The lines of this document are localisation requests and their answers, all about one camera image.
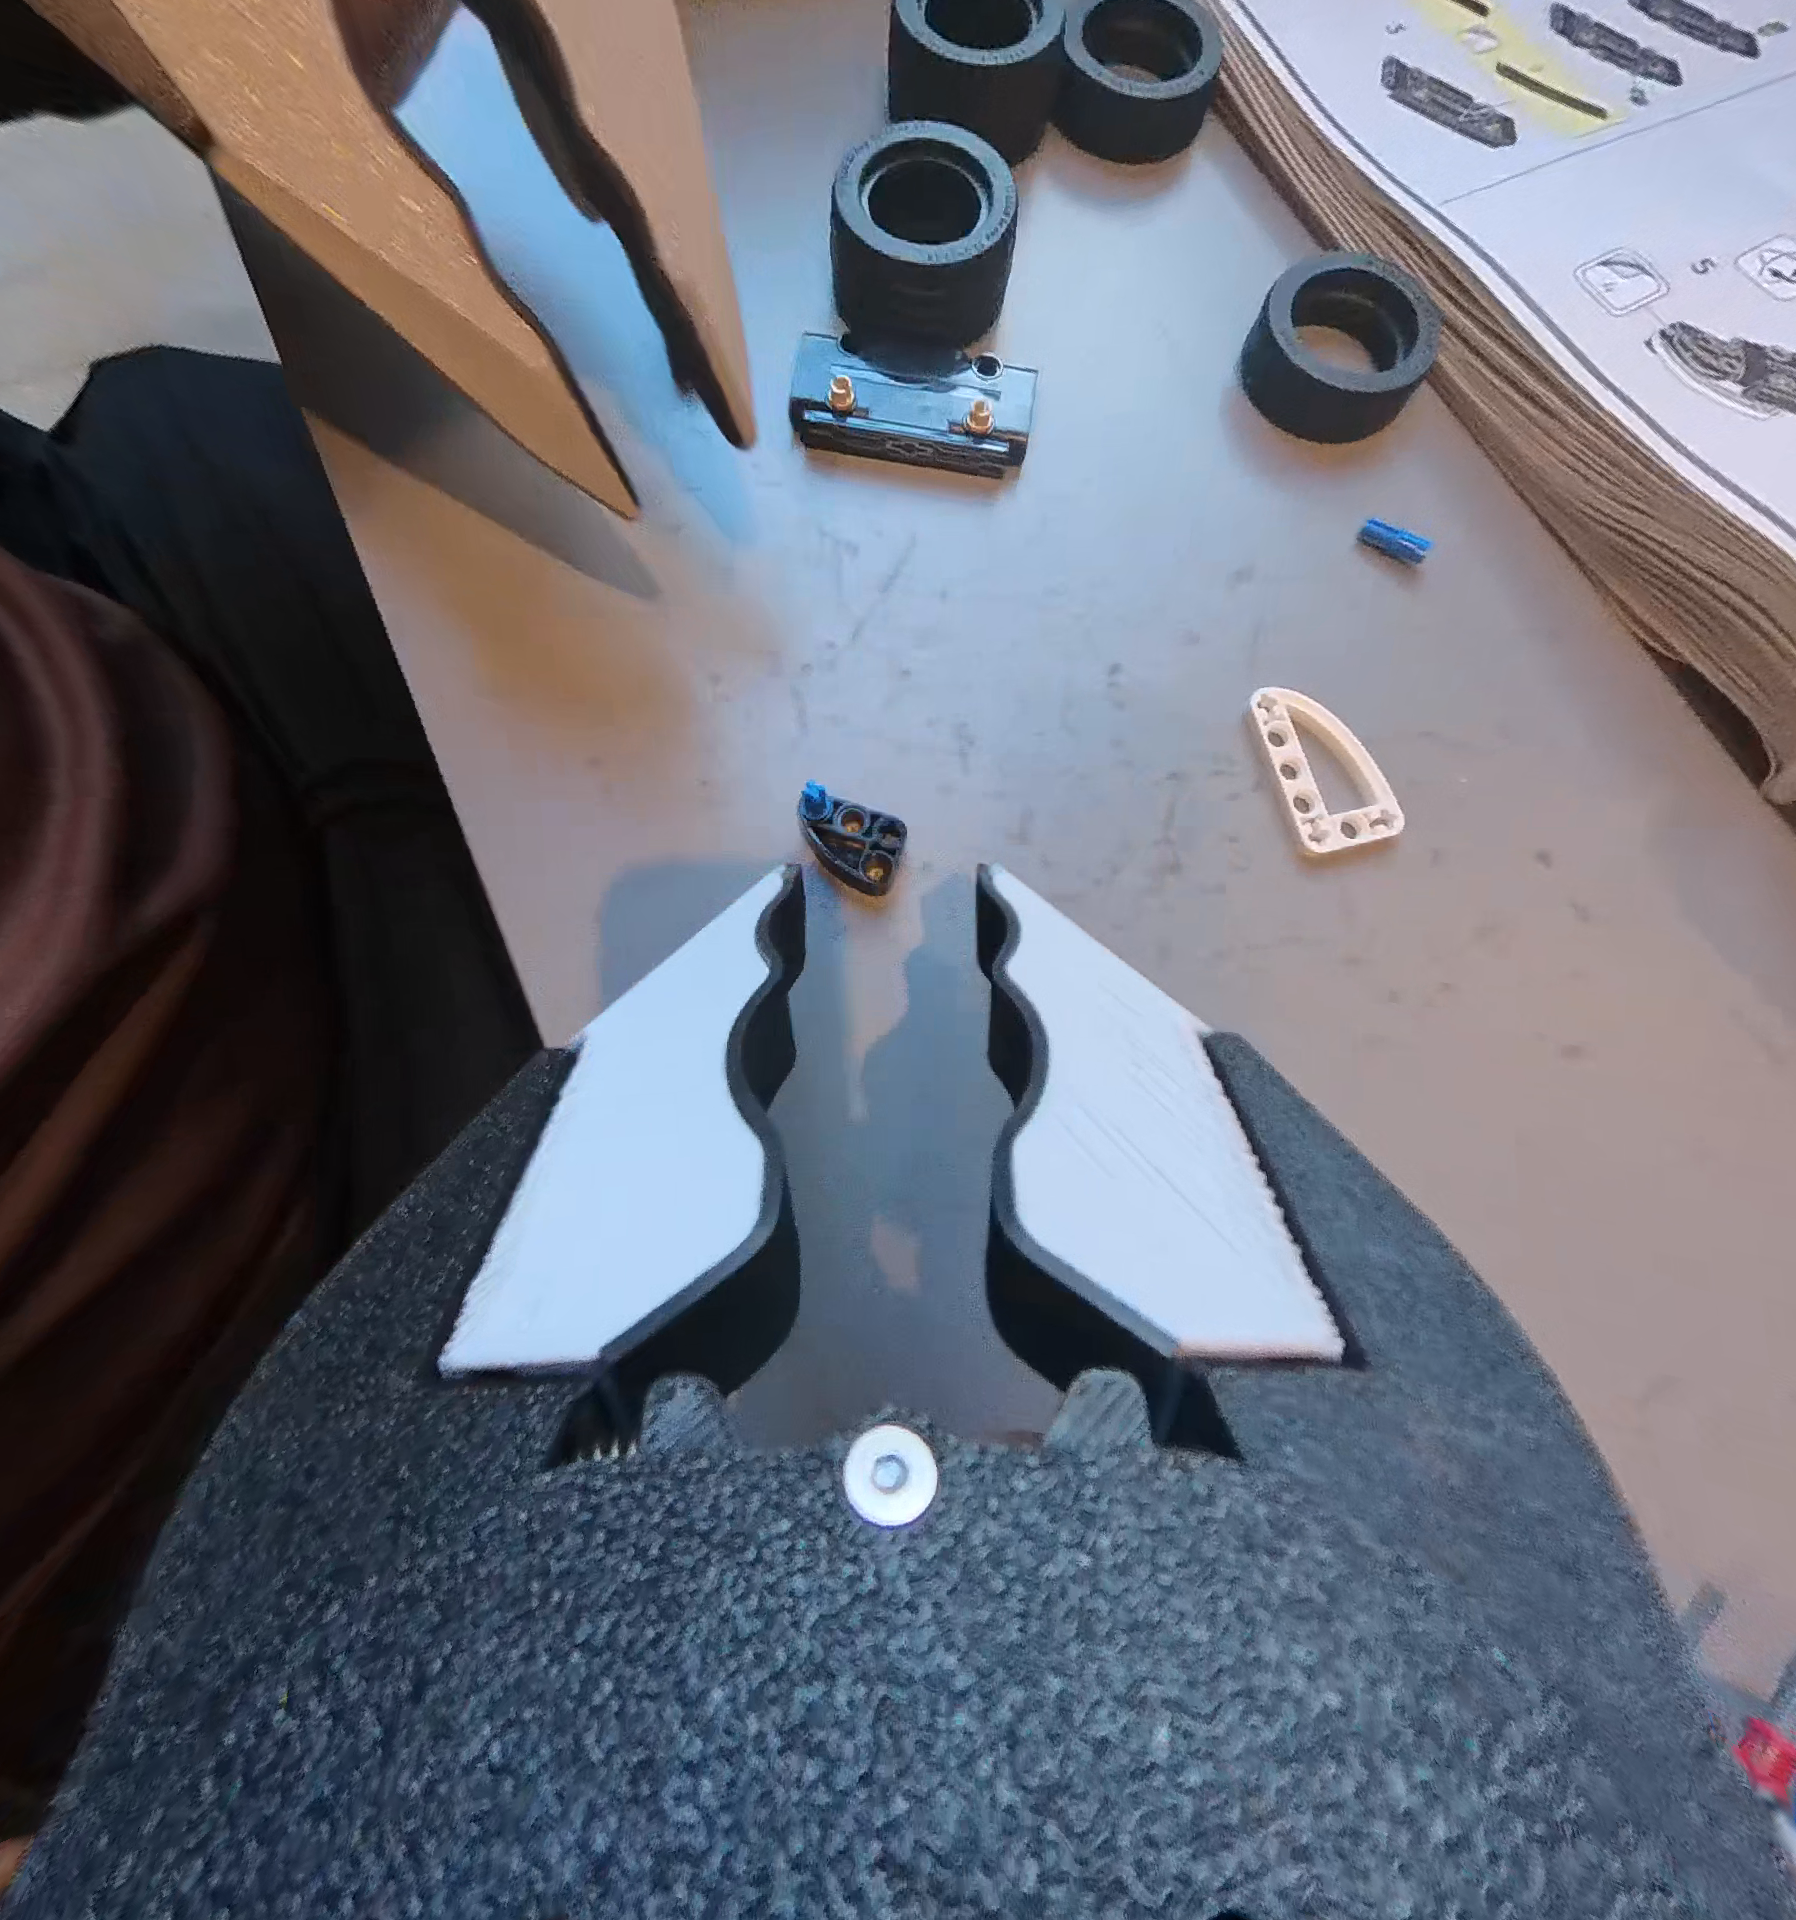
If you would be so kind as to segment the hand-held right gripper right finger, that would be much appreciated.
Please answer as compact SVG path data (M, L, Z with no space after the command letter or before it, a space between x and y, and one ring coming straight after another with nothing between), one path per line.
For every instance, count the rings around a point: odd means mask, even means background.
M1008 1354L1060 1391L1127 1376L1149 1417L1219 1417L1205 1365L1347 1365L1219 1031L995 861L974 914L1008 1096L982 1286Z

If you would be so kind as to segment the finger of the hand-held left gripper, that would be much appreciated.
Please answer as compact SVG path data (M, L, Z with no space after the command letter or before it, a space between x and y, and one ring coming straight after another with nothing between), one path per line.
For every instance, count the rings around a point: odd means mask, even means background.
M30 14L510 441L599 506L639 514L561 348L395 121L455 19L451 0L33 0Z
M471 0L561 192L626 253L674 385L757 441L748 348L674 0Z

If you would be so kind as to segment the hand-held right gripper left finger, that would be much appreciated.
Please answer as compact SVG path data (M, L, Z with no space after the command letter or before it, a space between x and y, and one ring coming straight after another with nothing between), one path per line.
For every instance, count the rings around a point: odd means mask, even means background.
M795 1067L803 873L768 869L568 1049L439 1348L441 1384L576 1379L639 1427L662 1376L742 1391L799 1310L773 1097Z

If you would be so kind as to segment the black brick plate assembly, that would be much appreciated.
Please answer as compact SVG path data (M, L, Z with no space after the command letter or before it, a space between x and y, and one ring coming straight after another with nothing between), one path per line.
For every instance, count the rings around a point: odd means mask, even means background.
M1037 372L989 348L803 334L788 421L803 450L1006 480L1027 465Z

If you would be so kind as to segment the white curved frame brick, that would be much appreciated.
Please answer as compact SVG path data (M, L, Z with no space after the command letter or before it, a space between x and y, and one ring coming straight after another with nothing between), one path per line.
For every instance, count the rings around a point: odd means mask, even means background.
M1335 861L1403 833L1403 807L1357 734L1311 695L1259 684L1249 698L1273 792L1305 861ZM1353 782L1353 803L1331 807L1311 744Z

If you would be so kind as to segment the black triangular holed brick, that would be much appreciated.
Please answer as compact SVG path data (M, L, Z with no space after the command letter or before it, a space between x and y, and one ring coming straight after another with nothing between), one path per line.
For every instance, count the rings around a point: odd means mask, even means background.
M826 818L808 818L795 803L795 823L799 823L803 848L839 886L847 886L862 898L887 898L894 888L898 863L906 851L901 818L871 807L871 803L843 802L839 792L832 792Z

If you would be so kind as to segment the grey desk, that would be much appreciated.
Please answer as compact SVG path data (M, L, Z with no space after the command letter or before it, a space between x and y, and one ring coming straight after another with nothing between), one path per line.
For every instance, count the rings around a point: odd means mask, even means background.
M773 1101L799 1318L748 1442L888 1411L1027 1441L1055 1391L982 1302L974 869L1001 861L1251 1038L1494 1286L1606 1450L1706 1667L1796 1658L1796 807L1774 807L1437 404L1367 446L1267 430L1236 353L1305 234L1209 123L1161 169L1045 141L1001 347L1027 470L803 450L826 205L879 123L879 5L689 5L757 394L674 388L471 19L403 133L471 205L635 474L599 513L222 188L243 267L551 1045L799 856L822 779L906 818L888 898L808 873ZM1434 540L1399 565L1367 520ZM1403 833L1305 861L1249 698L1369 751Z

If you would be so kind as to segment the black toy tyre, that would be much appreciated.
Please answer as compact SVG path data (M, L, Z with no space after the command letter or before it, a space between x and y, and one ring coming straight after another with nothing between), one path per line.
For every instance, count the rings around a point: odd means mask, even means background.
M1060 44L1055 0L894 0L887 110L968 129L1019 167L1055 121Z
M861 141L832 188L832 281L847 334L969 347L1001 319L1019 184L979 136L898 121Z
M1437 339L1443 310L1413 274L1369 253L1322 253L1267 284L1237 385L1278 430L1349 446L1403 415Z
M1195 0L1084 0L1064 19L1055 129L1107 163L1185 152L1219 100L1221 25Z

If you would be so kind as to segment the person's black pants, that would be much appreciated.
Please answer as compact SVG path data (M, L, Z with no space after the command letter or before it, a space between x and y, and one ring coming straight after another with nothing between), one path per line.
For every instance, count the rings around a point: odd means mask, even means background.
M95 364L54 425L0 407L0 546L173 642L288 803L359 1237L541 1026L279 368L154 347Z

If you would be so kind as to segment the person's brown shirt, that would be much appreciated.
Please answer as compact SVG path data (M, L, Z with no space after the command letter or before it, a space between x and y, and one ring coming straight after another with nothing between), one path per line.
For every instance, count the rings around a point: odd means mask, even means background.
M305 909L191 669L0 550L0 1814L50 1793L173 1487L318 1275Z

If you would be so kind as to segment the open instruction booklet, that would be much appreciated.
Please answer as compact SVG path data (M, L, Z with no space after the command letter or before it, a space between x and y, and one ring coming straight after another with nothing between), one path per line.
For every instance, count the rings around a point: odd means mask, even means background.
M1796 5L1221 5L1221 110L1796 803Z

